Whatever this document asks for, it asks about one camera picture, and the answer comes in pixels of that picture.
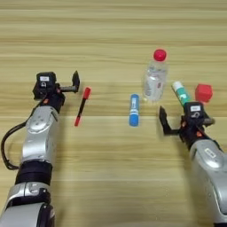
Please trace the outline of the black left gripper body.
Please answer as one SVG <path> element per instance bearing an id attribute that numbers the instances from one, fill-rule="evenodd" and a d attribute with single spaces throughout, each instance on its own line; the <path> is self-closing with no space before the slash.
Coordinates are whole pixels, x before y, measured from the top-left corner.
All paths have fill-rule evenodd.
<path id="1" fill-rule="evenodd" d="M 39 101 L 39 106 L 53 107 L 58 113 L 65 103 L 65 92 L 75 92 L 75 86 L 62 87 L 59 83 L 56 83 L 49 88 L 36 85 L 33 89 L 34 100 Z"/>

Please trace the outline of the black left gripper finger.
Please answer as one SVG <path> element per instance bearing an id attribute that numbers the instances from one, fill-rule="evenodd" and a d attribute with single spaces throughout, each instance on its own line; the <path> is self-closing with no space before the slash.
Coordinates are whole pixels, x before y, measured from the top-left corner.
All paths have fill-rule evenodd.
<path id="1" fill-rule="evenodd" d="M 80 78 L 77 71 L 75 71 L 73 74 L 72 83 L 73 83 L 74 93 L 76 93 L 80 87 Z"/>

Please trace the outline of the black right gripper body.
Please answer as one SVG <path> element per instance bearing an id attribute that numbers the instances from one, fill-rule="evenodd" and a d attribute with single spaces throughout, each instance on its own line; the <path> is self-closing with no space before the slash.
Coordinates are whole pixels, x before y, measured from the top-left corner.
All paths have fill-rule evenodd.
<path id="1" fill-rule="evenodd" d="M 209 127 L 215 123 L 213 118 L 191 118 L 186 115 L 181 116 L 180 128 L 171 129 L 170 136 L 180 136 L 183 143 L 186 144 L 188 149 L 192 148 L 195 142 L 202 139 L 209 139 L 205 132 L 205 127 Z"/>

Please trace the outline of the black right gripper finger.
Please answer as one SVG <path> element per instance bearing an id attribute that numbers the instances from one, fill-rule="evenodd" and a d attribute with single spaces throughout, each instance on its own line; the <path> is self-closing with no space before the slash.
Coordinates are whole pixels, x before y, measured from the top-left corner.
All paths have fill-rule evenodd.
<path id="1" fill-rule="evenodd" d="M 165 109 L 162 106 L 160 107 L 159 118 L 160 118 L 160 124 L 161 124 L 161 126 L 163 128 L 163 133 L 165 135 L 170 135 L 172 129 L 170 128 L 170 126 L 168 124 L 167 113 L 166 113 Z"/>

